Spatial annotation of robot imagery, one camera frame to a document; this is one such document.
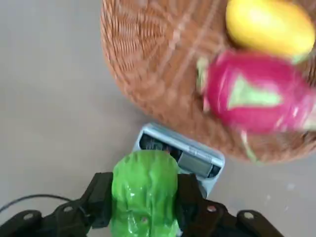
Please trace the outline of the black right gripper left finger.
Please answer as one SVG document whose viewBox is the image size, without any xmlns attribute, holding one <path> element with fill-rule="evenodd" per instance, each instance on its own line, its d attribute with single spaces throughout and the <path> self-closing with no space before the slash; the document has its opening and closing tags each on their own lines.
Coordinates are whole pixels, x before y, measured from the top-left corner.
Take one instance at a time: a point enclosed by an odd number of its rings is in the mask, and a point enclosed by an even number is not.
<svg viewBox="0 0 316 237">
<path fill-rule="evenodd" d="M 76 199 L 38 194 L 18 198 L 4 207 L 31 198 L 55 198 L 64 201 L 51 214 L 43 216 L 38 210 L 24 210 L 4 222 L 2 237 L 85 237 L 90 229 L 108 227 L 112 217 L 113 173 L 96 173 L 84 194 Z"/>
</svg>

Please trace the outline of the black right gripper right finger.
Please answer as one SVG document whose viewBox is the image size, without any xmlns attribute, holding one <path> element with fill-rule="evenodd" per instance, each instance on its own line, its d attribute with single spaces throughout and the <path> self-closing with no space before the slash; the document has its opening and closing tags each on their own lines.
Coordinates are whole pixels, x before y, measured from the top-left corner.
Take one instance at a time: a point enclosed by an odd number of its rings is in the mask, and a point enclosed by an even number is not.
<svg viewBox="0 0 316 237">
<path fill-rule="evenodd" d="M 219 203 L 204 199 L 194 174 L 179 174 L 176 218 L 183 237 L 283 237 L 260 212 L 236 216 Z"/>
</svg>

